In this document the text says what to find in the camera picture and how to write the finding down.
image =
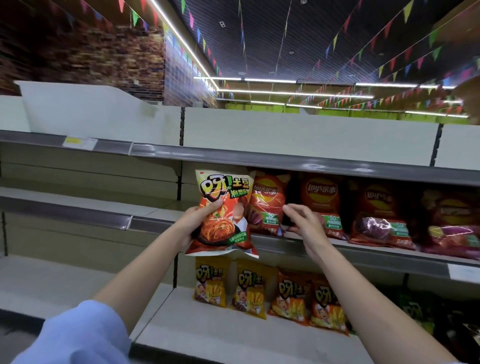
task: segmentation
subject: hand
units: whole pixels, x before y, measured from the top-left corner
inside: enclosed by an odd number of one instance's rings
[[[220,198],[205,207],[190,207],[185,211],[183,216],[172,226],[181,233],[180,249],[186,248],[190,244],[190,241],[192,240],[190,234],[200,226],[208,215],[217,211],[222,205],[223,199]]]
[[[284,205],[283,212],[298,226],[291,230],[303,237],[303,245],[307,254],[317,261],[320,248],[332,246],[318,217],[304,205]]]

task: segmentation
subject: price tag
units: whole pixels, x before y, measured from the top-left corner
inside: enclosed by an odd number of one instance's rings
[[[81,150],[93,150],[95,148],[98,139],[94,138],[82,138],[79,136],[67,136],[62,146],[66,148],[81,149]]]
[[[480,284],[480,267],[448,264],[450,279]]]

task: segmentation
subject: black ceiling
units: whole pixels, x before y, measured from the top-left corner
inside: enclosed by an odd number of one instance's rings
[[[382,32],[376,40],[374,50],[366,47],[361,61],[356,58],[353,66],[348,64],[339,74],[337,82],[377,81],[378,67],[406,50],[432,30],[432,26],[442,19],[462,0],[415,0],[408,22],[405,24],[402,9],[409,0],[362,0],[361,7],[355,9],[359,0],[241,0],[241,14],[245,36],[245,56],[241,41],[239,0],[185,0],[186,10],[181,13],[181,0],[169,0],[190,29],[190,13],[194,27],[192,37],[197,39],[200,28],[207,46],[211,50],[210,62],[216,60],[222,75],[238,77],[246,72],[246,77],[277,78],[313,81],[336,79],[339,71],[357,54],[396,14],[385,39]],[[287,20],[287,36],[279,58],[280,47]],[[342,25],[352,13],[347,32]],[[332,47],[325,58],[325,50],[339,32],[335,51]],[[398,81],[426,82],[470,61],[478,47],[458,44],[444,45],[437,61],[432,56],[425,57],[421,70],[412,67],[407,77],[398,73]],[[428,39],[415,45],[410,62],[431,51]],[[315,68],[320,60],[320,68]],[[403,68],[408,62],[402,55],[397,58],[394,71]],[[390,75],[385,66],[382,77]]]

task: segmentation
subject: left hand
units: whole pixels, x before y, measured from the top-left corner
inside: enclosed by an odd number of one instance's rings
[[[208,204],[205,207],[190,207],[183,216],[173,224],[173,228],[177,229],[181,234],[180,249],[187,247],[192,240],[190,234],[200,226],[203,220],[212,212],[217,211],[223,205],[223,199]]]

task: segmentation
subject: light blue sleeve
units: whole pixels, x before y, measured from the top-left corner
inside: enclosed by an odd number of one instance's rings
[[[36,341],[12,364],[128,364],[130,339],[109,306],[84,301],[45,321]]]

